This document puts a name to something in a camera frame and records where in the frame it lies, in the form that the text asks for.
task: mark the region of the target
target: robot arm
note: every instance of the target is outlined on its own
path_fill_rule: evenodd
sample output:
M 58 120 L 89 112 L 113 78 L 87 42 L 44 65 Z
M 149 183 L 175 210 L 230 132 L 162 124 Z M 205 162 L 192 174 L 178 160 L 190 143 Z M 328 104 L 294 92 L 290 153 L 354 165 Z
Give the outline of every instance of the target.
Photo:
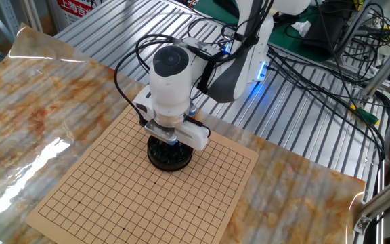
M 150 85 L 133 101 L 148 121 L 144 129 L 170 145 L 179 141 L 202 150 L 210 131 L 188 120 L 196 112 L 190 101 L 192 86 L 220 103 L 238 99 L 248 80 L 264 80 L 260 72 L 274 25 L 272 16 L 267 15 L 272 4 L 281 12 L 298 14 L 310 1 L 236 0 L 240 20 L 229 54 L 191 37 L 159 49 L 153 57 Z

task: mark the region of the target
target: blue led light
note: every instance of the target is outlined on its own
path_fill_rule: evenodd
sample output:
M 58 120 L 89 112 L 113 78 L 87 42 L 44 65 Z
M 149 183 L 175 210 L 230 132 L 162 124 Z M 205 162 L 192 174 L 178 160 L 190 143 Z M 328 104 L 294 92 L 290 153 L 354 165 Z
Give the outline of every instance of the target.
M 265 61 L 261 64 L 261 67 L 258 70 L 258 75 L 257 75 L 258 80 L 264 80 L 265 75 L 261 76 L 263 74 L 264 66 L 265 66 Z
M 225 46 L 225 49 L 224 49 L 224 52 L 229 54 L 231 51 L 231 43 L 228 43 L 226 46 Z

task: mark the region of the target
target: marble-pattern surface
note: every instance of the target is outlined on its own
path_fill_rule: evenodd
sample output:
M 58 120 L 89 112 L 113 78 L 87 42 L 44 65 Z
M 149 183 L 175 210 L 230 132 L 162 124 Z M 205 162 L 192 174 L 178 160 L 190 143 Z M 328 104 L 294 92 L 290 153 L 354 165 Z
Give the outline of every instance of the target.
M 34 206 L 125 109 L 113 70 L 22 26 L 0 64 L 0 240 L 51 243 L 25 224 Z M 134 98 L 142 85 L 118 79 Z M 211 129 L 259 160 L 222 243 L 352 243 L 364 182 L 210 115 Z

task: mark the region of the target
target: grid lines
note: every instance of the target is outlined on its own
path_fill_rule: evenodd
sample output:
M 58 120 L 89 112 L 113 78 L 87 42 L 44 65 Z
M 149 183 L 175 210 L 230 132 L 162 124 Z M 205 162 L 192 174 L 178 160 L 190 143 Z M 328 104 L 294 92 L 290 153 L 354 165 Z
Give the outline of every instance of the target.
M 251 160 L 209 140 L 169 173 L 148 161 L 147 141 L 127 113 L 39 214 L 81 243 L 212 243 Z

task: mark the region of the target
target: black cable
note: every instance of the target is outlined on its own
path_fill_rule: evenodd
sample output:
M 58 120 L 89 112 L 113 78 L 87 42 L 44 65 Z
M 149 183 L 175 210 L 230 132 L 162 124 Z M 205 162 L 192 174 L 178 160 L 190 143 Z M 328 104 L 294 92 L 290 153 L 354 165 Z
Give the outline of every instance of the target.
M 328 29 L 327 29 L 327 27 L 326 27 L 326 23 L 324 22 L 323 15 L 322 15 L 322 13 L 321 13 L 321 11 L 320 11 L 320 6 L 319 6 L 319 4 L 318 4 L 317 1 L 316 1 L 316 5 L 317 5 L 318 11 L 319 11 L 319 13 L 320 13 L 320 17 L 321 17 L 321 21 L 322 21 L 322 25 L 323 25 L 323 29 L 324 29 L 324 34 L 326 35 L 326 38 L 327 38 L 327 40 L 328 40 L 329 48 L 330 48 L 331 52 L 334 54 L 334 48 L 333 48 L 333 46 L 332 46 L 332 43 L 330 42 L 330 37 L 329 37 L 329 34 L 328 34 Z M 335 60 L 336 65 L 337 65 L 339 74 L 340 74 L 340 76 L 341 76 L 341 82 L 342 82 L 342 84 L 343 84 L 343 87 L 344 87 L 345 91 L 347 92 L 347 95 L 349 96 L 349 99 L 350 99 L 351 103 L 357 108 L 358 106 L 356 106 L 355 102 L 353 101 L 353 98 L 352 98 L 352 96 L 351 96 L 351 94 L 350 94 L 350 91 L 348 90 L 347 85 L 345 84 L 345 81 L 344 81 L 344 78 L 343 78 L 343 74 L 342 74 L 342 72 L 341 72 L 341 67 L 340 67 L 340 65 L 339 65 L 338 58 L 337 58 L 337 56 L 336 56 L 335 54 L 334 54 L 333 57 L 334 57 L 334 60 Z M 359 110 L 354 110 L 354 111 L 356 112 L 355 114 L 359 117 L 359 119 L 361 119 L 361 120 L 366 124 L 366 126 L 367 126 L 368 128 L 370 128 L 370 132 L 371 132 L 372 136 L 373 136 L 374 138 L 376 138 L 375 134 L 377 135 L 377 138 L 378 138 L 378 140 L 379 140 L 380 143 L 381 143 L 380 148 L 379 148 L 379 146 L 378 146 L 378 144 L 377 144 L 378 153 L 379 153 L 379 160 L 382 161 L 383 159 L 385 159 L 385 142 L 384 142 L 384 140 L 383 140 L 383 137 L 381 136 L 381 134 L 380 134 L 380 132 L 377 130 L 377 128 L 375 128 L 375 126 L 373 126 L 371 123 L 369 123 L 369 122 L 362 116 L 362 114 L 360 113 Z
M 141 38 L 136 42 L 136 46 L 135 46 L 135 53 L 136 53 L 136 56 L 137 56 L 137 58 L 138 58 L 139 64 L 141 65 L 141 67 L 142 67 L 147 73 L 149 73 L 150 67 L 142 60 L 141 55 L 139 54 L 139 46 L 141 45 L 141 42 L 142 42 L 144 39 L 148 39 L 148 38 L 151 38 L 151 37 L 163 37 L 163 38 L 165 38 L 165 40 L 169 41 L 170 43 L 172 43 L 172 42 L 175 40 L 174 37 L 168 36 L 168 35 L 164 35 L 164 34 L 149 34 L 149 35 L 144 35 L 143 37 L 141 37 Z
M 283 60 L 281 60 L 281 57 L 279 56 L 279 54 L 277 54 L 276 52 L 273 53 L 273 55 L 275 55 L 277 57 L 277 59 L 279 59 L 285 66 L 287 66 L 288 69 L 290 69 L 292 72 L 295 72 L 296 70 L 294 70 L 289 64 L 287 64 L 286 62 L 283 62 Z M 290 80 L 287 79 L 288 82 L 292 83 L 293 85 L 296 85 L 298 88 L 301 88 L 301 89 L 304 89 L 304 91 L 307 91 L 309 94 L 311 94 L 318 102 L 320 102 L 321 104 L 324 104 L 325 102 L 323 100 L 321 100 L 318 96 L 316 96 L 310 89 L 308 89 L 307 87 L 299 84 L 299 80 L 294 78 L 293 76 L 289 75 L 289 70 L 285 70 L 284 67 L 282 67 L 272 56 L 270 56 L 268 54 L 269 58 L 272 59 L 272 61 L 276 64 L 276 66 L 284 73 L 286 73 L 287 77 L 290 77 L 291 79 L 293 79 L 294 82 L 291 82 Z M 324 89 L 322 89 L 322 91 L 320 90 L 317 90 L 317 92 L 319 93 L 322 93 L 322 94 L 326 94 L 329 98 L 332 98 L 335 102 L 338 102 L 338 99 L 335 99 L 333 97 L 331 97 L 330 95 L 330 92 L 329 91 L 326 91 Z M 343 105 L 345 108 L 347 109 L 350 109 L 347 105 L 344 105 L 343 103 L 340 103 L 341 105 Z M 346 122 L 347 124 L 349 124 L 350 126 L 352 126 L 354 129 L 356 129 L 356 131 L 360 132 L 363 136 L 365 136 L 366 138 L 368 138 L 371 142 L 373 142 L 375 145 L 378 144 L 378 142 L 374 139 L 372 139 L 369 135 L 367 135 L 364 131 L 362 131 L 361 129 L 357 128 L 352 122 L 348 121 L 346 118 L 344 118 L 343 115 L 340 115 L 335 109 L 329 107 L 329 106 L 325 106 L 330 112 L 332 112 L 334 115 L 338 116 L 340 119 L 344 120 L 344 122 Z
M 144 45 L 141 45 L 139 47 L 137 47 L 137 49 L 143 49 L 143 48 L 146 48 L 148 46 L 151 46 L 151 45 L 157 45 L 157 44 L 163 44 L 163 43 L 172 43 L 172 41 L 169 41 L 169 40 L 161 40 L 161 41 L 152 41 L 150 43 L 147 43 L 147 44 L 144 44 Z M 120 86 L 118 85 L 118 81 L 117 81 L 117 74 L 118 74 L 118 71 L 120 70 L 120 67 L 121 67 L 121 64 L 130 56 L 132 56 L 133 54 L 136 53 L 136 49 L 135 50 L 132 50 L 130 51 L 128 54 L 126 54 L 126 56 L 124 56 L 123 58 L 121 58 L 120 62 L 116 65 L 116 68 L 115 68 L 115 71 L 114 71 L 114 83 L 115 83 L 115 87 L 116 89 L 118 90 L 118 92 L 120 93 L 120 95 L 127 101 L 127 103 L 129 103 L 130 106 L 132 106 L 132 108 L 135 110 L 135 112 L 139 115 L 139 124 L 144 127 L 146 124 L 147 124 L 147 121 L 144 119 L 144 117 L 142 116 L 141 112 L 138 110 L 138 108 L 132 103 L 132 101 L 130 101 L 130 99 L 124 94 L 124 92 L 121 90 Z

